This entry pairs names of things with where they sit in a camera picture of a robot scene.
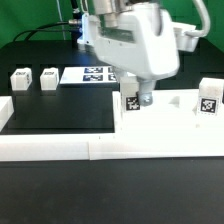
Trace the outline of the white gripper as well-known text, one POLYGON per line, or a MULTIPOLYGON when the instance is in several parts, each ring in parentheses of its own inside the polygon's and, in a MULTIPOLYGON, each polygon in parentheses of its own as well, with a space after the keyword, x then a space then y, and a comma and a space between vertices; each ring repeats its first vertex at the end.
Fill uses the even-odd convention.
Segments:
POLYGON ((106 15, 94 21, 97 57, 118 69, 136 75, 141 106, 153 103, 153 80, 174 76, 179 56, 173 24, 158 3, 137 3, 116 13, 110 23, 106 15))

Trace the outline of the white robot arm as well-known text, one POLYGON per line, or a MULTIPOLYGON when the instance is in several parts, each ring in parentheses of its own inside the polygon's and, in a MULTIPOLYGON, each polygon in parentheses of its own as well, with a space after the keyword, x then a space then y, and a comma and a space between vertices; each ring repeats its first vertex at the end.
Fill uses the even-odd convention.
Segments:
POLYGON ((82 29, 98 59, 137 76, 142 106, 158 80, 174 76, 179 56, 172 20, 159 0, 80 0, 82 29))

